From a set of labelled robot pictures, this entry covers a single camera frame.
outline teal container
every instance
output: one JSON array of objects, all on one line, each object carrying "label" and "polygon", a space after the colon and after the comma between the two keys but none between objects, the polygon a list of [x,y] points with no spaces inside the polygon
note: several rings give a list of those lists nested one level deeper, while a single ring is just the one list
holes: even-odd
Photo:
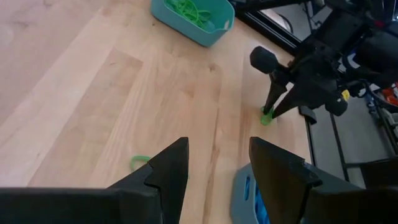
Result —
[{"label": "teal container", "polygon": [[228,0],[191,0],[199,10],[211,14],[204,29],[175,12],[167,1],[151,0],[152,15],[204,47],[212,46],[234,25],[235,11]]}]

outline blue container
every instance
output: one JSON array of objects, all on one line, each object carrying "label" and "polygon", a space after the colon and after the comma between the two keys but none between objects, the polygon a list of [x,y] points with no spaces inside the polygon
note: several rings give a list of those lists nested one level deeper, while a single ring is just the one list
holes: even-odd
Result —
[{"label": "blue container", "polygon": [[231,199],[233,224],[270,224],[251,165],[238,170]]},{"label": "blue container", "polygon": [[204,29],[175,12],[167,1],[170,0],[152,0],[152,15],[204,47],[212,46],[233,27],[235,11],[228,0],[191,0],[197,9],[210,11],[211,17]]}]

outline green rubber band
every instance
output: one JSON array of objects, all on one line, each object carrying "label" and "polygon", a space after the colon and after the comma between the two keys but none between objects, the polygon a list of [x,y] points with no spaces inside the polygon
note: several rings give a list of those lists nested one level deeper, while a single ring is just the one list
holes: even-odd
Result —
[{"label": "green rubber band", "polygon": [[202,29],[205,28],[205,23],[210,20],[211,12],[198,10],[192,0],[166,0],[166,2],[175,12]]},{"label": "green rubber band", "polygon": [[261,116],[261,124],[264,126],[271,124],[273,120],[272,118],[273,114],[274,114],[274,108],[271,108],[271,110],[267,114]]},{"label": "green rubber band", "polygon": [[150,157],[149,156],[134,156],[133,158],[131,158],[131,162],[130,162],[130,168],[132,170],[134,170],[134,165],[136,165],[136,162],[141,161],[141,162],[148,162],[150,161]]}]

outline wood grain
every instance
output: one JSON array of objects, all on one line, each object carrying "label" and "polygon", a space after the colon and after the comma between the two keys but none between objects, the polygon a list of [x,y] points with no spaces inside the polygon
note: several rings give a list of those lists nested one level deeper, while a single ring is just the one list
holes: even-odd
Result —
[{"label": "wood grain", "polygon": [[[258,45],[283,64],[292,57],[242,22],[207,49],[153,18],[146,0],[0,6],[13,31],[0,26],[0,186],[107,187],[131,172],[132,156],[188,136],[180,222],[231,223],[251,136],[309,161],[297,110],[259,122],[270,81],[249,63]],[[29,26],[5,22],[16,18]]]}]

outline green object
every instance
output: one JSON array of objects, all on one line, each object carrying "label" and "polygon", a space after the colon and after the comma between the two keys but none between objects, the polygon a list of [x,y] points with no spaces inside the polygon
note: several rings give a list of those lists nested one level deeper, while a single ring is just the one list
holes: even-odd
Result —
[{"label": "green object", "polygon": [[274,114],[274,108],[267,113],[261,116],[261,124],[267,126],[273,120],[272,115]]},{"label": "green object", "polygon": [[167,4],[182,17],[188,19],[196,26],[206,29],[205,24],[210,20],[211,12],[198,10],[191,0],[166,0]]},{"label": "green object", "polygon": [[234,25],[228,0],[151,0],[154,17],[204,47],[212,46]]},{"label": "green object", "polygon": [[130,168],[131,168],[132,170],[134,170],[134,165],[136,165],[136,162],[138,162],[138,161],[141,161],[141,162],[148,162],[149,160],[150,160],[150,157],[149,157],[149,156],[134,156],[134,157],[131,159]]}]

